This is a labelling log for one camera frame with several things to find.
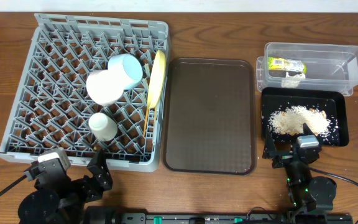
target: yellow plastic object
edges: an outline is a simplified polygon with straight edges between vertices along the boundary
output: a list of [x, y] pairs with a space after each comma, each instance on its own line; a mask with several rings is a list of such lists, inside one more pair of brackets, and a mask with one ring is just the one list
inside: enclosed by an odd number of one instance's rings
[[155, 54], [152, 73], [150, 74], [149, 93], [147, 95], [146, 118], [143, 129], [143, 136], [146, 135], [147, 120], [149, 119], [149, 110], [155, 108], [160, 100], [162, 87], [165, 79], [165, 68], [167, 59], [164, 52], [158, 50]]

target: black tray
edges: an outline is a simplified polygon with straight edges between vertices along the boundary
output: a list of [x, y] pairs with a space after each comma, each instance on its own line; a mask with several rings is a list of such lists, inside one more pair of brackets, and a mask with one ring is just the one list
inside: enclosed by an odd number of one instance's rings
[[[265, 137], [266, 128], [269, 125], [269, 117], [277, 110], [285, 111], [291, 106], [305, 106], [308, 109], [318, 108], [326, 112], [330, 119], [331, 134], [323, 138], [317, 138], [326, 146], [346, 146], [349, 143], [347, 129], [345, 98], [342, 94], [334, 91], [301, 90], [291, 88], [265, 88], [262, 91], [262, 137]], [[272, 132], [275, 142], [296, 142], [300, 134], [276, 134]]]
[[178, 172], [247, 175], [256, 167], [254, 69], [239, 60], [169, 65], [162, 162]]

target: cup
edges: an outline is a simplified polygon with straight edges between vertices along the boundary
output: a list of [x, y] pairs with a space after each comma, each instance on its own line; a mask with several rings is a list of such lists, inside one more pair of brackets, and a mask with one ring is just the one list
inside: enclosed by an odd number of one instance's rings
[[115, 82], [119, 82], [124, 90], [136, 87], [143, 78], [140, 62], [131, 54], [120, 54], [110, 58], [107, 68], [114, 75]]
[[100, 141], [110, 141], [118, 132], [117, 124], [104, 113], [92, 114], [88, 124], [92, 133]]
[[86, 79], [86, 91], [95, 103], [110, 106], [124, 93], [123, 86], [109, 70], [97, 70], [89, 73]]

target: lattice crate bottom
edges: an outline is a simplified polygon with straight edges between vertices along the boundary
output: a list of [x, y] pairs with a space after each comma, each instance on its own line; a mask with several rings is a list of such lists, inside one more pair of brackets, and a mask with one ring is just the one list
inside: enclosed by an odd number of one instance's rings
[[[121, 38], [40, 30], [7, 151], [39, 155], [45, 149], [63, 147], [68, 156], [92, 157], [94, 150], [105, 149], [107, 159], [147, 162], [153, 149], [154, 128], [151, 111], [148, 135], [143, 137], [147, 88], [154, 52], [163, 46], [151, 37], [148, 42], [135, 36]], [[125, 43], [124, 48], [119, 39]], [[86, 78], [92, 70], [105, 69], [113, 55], [124, 53], [139, 59], [144, 79], [115, 104], [99, 106], [86, 92]], [[87, 123], [95, 112], [117, 122], [116, 138], [101, 142], [90, 133]]]

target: transparent plastic container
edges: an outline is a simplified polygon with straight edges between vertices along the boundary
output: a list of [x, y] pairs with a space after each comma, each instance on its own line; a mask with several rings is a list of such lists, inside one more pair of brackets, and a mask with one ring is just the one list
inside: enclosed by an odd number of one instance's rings
[[358, 46], [331, 44], [268, 43], [265, 57], [257, 59], [257, 88], [284, 87], [294, 79], [275, 77], [268, 70], [265, 58], [278, 57], [301, 60], [307, 67], [306, 78], [293, 88], [338, 91], [353, 94], [358, 85]]

